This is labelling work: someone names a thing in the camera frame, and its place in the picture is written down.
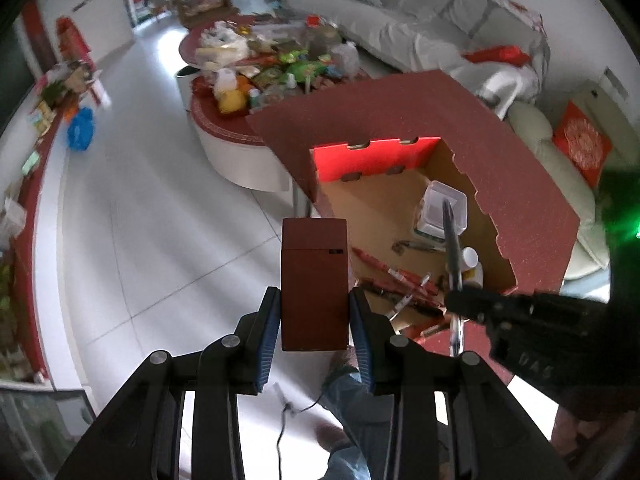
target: white sofa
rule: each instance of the white sofa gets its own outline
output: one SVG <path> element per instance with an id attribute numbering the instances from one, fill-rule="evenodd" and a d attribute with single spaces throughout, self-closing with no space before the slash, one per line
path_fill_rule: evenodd
<path id="1" fill-rule="evenodd" d="M 605 168 L 631 168 L 640 162 L 640 139 L 620 108 L 594 82 L 586 82 L 571 97 L 591 123 L 609 137 L 613 149 Z M 536 107 L 521 102 L 511 106 L 507 122 L 536 155 L 537 160 L 580 217 L 578 236 L 565 279 L 581 278 L 609 265 L 609 250 L 598 222 L 593 191 L 578 169 L 552 142 L 553 127 Z"/>
<path id="2" fill-rule="evenodd" d="M 380 0 L 373 7 L 349 0 L 280 0 L 300 14 L 319 14 L 341 33 L 403 72 L 440 69 L 484 99 L 503 118 L 518 98 L 542 90 L 550 57 L 540 28 L 499 0 Z M 461 53 L 516 44 L 531 66 L 473 64 Z"/>

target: jeans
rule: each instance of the jeans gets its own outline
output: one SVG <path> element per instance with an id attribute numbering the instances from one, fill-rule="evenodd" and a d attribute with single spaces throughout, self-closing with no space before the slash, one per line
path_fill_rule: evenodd
<path id="1" fill-rule="evenodd" d="M 334 414 L 351 441 L 331 450 L 323 480 L 382 480 L 393 397 L 371 395 L 351 366 L 330 373 L 322 390 L 320 405 Z"/>

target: red cushion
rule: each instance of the red cushion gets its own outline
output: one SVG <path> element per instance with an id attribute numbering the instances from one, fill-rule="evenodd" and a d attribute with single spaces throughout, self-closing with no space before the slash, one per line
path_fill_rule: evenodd
<path id="1" fill-rule="evenodd" d="M 601 134 L 580 108 L 569 101 L 562 122 L 554 131 L 553 140 L 582 173 L 589 186 L 595 188 L 604 161 L 612 149 L 609 137 Z"/>
<path id="2" fill-rule="evenodd" d="M 531 61 L 531 56 L 525 54 L 516 45 L 494 46 L 485 50 L 478 50 L 469 54 L 463 54 L 466 60 L 471 63 L 482 63 L 485 61 L 497 61 L 501 63 L 509 63 L 513 66 L 521 67 Z"/>

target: person's leg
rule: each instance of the person's leg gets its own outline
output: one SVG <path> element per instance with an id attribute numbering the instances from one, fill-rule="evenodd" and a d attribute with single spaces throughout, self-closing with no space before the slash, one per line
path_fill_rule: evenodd
<path id="1" fill-rule="evenodd" d="M 367 462 L 353 444 L 332 450 L 321 480 L 371 480 Z"/>
<path id="2" fill-rule="evenodd" d="M 320 405 L 334 414 L 354 444 L 353 450 L 332 453 L 330 468 L 335 455 L 336 471 L 344 472 L 340 468 L 346 466 L 362 474 L 361 464 L 364 460 L 371 480 L 382 480 L 388 453 L 393 397 L 371 395 L 362 384 L 358 369 L 349 365 L 331 371 L 322 390 L 324 395 Z"/>
<path id="3" fill-rule="evenodd" d="M 316 439 L 330 454 L 321 480 L 371 480 L 366 460 L 343 430 L 322 424 L 316 428 Z"/>

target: red box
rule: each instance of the red box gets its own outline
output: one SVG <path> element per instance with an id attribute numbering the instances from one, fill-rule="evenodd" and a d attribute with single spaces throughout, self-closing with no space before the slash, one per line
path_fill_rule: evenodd
<path id="1" fill-rule="evenodd" d="M 349 340 L 347 222 L 282 221 L 282 349 L 344 350 Z"/>

